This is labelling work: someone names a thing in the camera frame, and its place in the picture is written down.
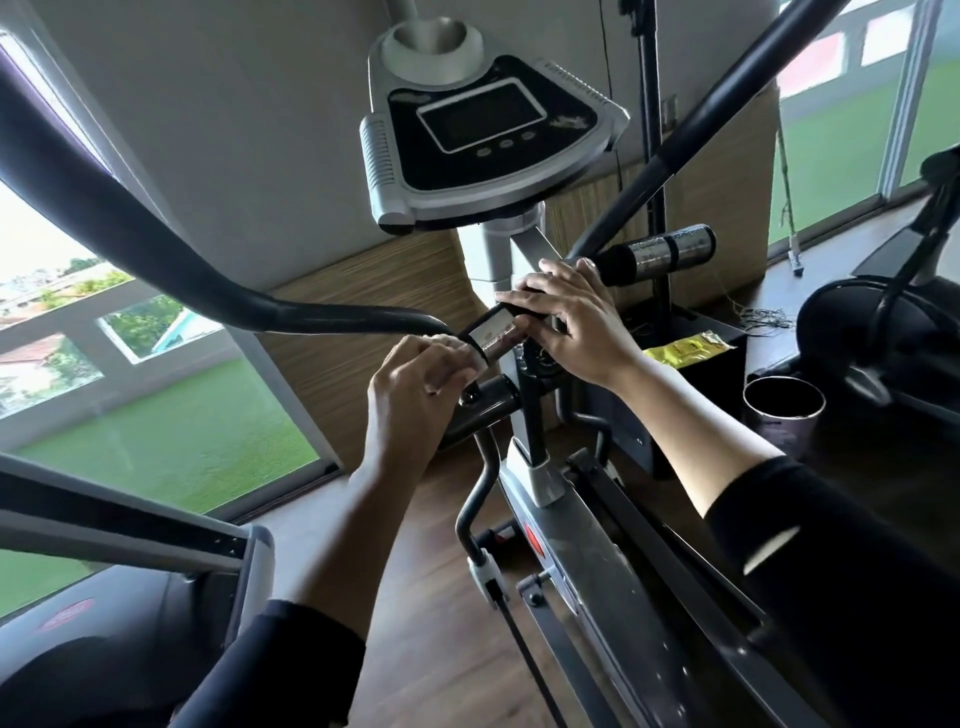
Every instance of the red sticker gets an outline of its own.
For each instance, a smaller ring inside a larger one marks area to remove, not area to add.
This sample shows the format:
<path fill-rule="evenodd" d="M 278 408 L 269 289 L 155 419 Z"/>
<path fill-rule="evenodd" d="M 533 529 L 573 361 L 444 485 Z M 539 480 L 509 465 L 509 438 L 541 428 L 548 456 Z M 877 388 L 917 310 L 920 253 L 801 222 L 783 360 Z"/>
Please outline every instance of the red sticker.
<path fill-rule="evenodd" d="M 37 632 L 49 632 L 51 629 L 56 629 L 61 624 L 66 624 L 71 619 L 78 617 L 83 614 L 86 610 L 93 606 L 93 599 L 84 599 L 83 601 L 78 601 L 75 604 L 71 604 L 69 607 L 63 607 L 59 612 L 54 614 L 52 617 L 43 622 L 37 629 Z"/>
<path fill-rule="evenodd" d="M 545 559 L 546 556 L 543 555 L 543 547 L 540 545 L 540 541 L 537 539 L 534 529 L 531 528 L 529 524 L 525 523 L 523 525 L 523 530 L 527 532 L 527 541 L 530 542 L 530 546 L 532 546 L 534 551 L 540 555 L 541 559 Z"/>

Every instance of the elliptical console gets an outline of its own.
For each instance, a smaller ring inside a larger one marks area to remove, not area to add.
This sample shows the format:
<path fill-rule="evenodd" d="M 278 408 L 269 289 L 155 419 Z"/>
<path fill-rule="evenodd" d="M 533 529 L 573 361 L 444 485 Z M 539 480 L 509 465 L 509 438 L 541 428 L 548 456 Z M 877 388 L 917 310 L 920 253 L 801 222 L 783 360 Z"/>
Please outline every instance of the elliptical console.
<path fill-rule="evenodd" d="M 395 25 L 369 71 L 360 137 L 373 218 L 392 234 L 518 214 L 583 174 L 630 122 L 556 63 L 449 18 Z"/>

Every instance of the moving arm handle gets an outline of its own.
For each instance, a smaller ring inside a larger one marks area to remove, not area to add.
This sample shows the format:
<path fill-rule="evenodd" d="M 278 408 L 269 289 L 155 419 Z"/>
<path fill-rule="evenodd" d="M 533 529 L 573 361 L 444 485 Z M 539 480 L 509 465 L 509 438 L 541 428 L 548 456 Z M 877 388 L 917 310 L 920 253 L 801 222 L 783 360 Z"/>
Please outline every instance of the moving arm handle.
<path fill-rule="evenodd" d="M 480 456 L 483 457 L 483 472 L 480 473 L 480 479 L 477 480 L 470 495 L 464 502 L 464 507 L 460 509 L 457 516 L 457 522 L 454 526 L 457 538 L 463 545 L 467 556 L 476 566 L 482 567 L 487 562 L 483 549 L 477 544 L 471 528 L 476 521 L 480 508 L 483 507 L 487 496 L 496 485 L 497 478 L 500 476 L 500 448 L 496 444 L 496 438 L 493 436 L 493 430 L 489 427 L 477 432 L 474 436 L 477 447 L 480 449 Z"/>
<path fill-rule="evenodd" d="M 597 253 L 791 62 L 848 0 L 793 0 L 663 142 L 639 175 L 584 231 L 567 259 Z"/>
<path fill-rule="evenodd" d="M 91 252 L 228 326 L 452 334 L 413 308 L 278 301 L 216 271 L 74 139 L 0 50 L 0 180 Z"/>

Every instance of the foam grip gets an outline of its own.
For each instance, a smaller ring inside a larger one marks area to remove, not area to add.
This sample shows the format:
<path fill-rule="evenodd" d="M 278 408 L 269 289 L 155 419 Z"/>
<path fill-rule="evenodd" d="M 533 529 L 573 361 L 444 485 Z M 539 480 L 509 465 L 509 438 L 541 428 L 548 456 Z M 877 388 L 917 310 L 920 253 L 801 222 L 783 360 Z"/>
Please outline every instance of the foam grip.
<path fill-rule="evenodd" d="M 626 245 L 614 245 L 589 257 L 604 285 L 630 285 L 636 280 L 636 259 Z"/>

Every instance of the green turf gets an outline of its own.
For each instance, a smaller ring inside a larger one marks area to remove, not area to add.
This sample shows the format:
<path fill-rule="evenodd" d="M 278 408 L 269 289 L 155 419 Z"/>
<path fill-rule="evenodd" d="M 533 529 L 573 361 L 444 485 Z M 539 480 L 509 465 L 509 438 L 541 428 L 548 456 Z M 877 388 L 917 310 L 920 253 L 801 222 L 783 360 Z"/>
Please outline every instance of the green turf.
<path fill-rule="evenodd" d="M 244 359 L 14 454 L 201 513 L 317 457 Z M 78 562 L 0 551 L 0 615 L 86 574 Z"/>
<path fill-rule="evenodd" d="M 879 86 L 784 127 L 797 230 L 876 193 L 898 81 Z M 960 61 L 931 65 L 904 167 L 904 181 L 920 162 L 960 139 Z M 789 234 L 780 213 L 786 201 L 780 153 L 774 159 L 770 242 Z"/>

